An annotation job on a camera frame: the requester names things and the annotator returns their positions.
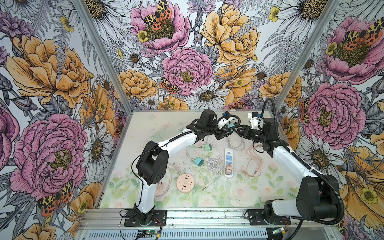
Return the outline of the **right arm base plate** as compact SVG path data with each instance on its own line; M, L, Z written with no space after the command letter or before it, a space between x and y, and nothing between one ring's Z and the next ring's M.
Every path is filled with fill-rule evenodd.
M291 225L290 218L286 216L276 216L274 214L267 215L262 209L246 210L244 218L249 221L251 226Z

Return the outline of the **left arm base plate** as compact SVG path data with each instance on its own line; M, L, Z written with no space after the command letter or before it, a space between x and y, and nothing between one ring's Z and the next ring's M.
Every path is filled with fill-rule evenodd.
M125 215L125 227L164 227L167 222L167 210L152 209L143 214L139 210L129 210Z

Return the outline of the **white blue power strip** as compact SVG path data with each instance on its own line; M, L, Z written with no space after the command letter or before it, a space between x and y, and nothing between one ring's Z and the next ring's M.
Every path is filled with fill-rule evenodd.
M225 157L224 157L224 176L227 179L230 179L234 175L234 153L233 153L232 149L226 148L224 154L225 154ZM233 175L232 176L227 176L225 174L225 168L226 168L226 165L228 165L228 164L232 164L232 166L233 166Z

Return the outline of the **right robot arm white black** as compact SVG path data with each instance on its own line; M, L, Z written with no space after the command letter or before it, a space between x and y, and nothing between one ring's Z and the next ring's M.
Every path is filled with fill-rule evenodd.
M268 200L264 206L264 219L292 217L301 221L314 221L322 225L335 225L345 214L339 183L332 175L324 175L300 158L280 138L278 124L271 118L263 125L240 125L235 128L239 137L262 144L266 153L279 162L296 179L299 191L292 200Z

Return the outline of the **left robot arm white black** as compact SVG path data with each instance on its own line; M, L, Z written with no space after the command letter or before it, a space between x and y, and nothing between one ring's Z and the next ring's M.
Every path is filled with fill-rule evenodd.
M239 127L241 119L229 112L224 112L220 118L209 109L205 109L198 119L193 120L180 134L155 143L149 141L143 152L135 158L137 172L135 177L141 181L138 199L127 214L127 218L140 225L148 225L154 217L156 184L160 182L168 167L169 157L184 148L213 135L221 140L233 133Z

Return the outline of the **pink charger plug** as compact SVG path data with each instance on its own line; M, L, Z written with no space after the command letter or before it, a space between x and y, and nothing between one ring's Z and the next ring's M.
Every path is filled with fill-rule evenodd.
M226 165L225 174L227 176L232 176L233 175L233 166L232 166L232 164Z

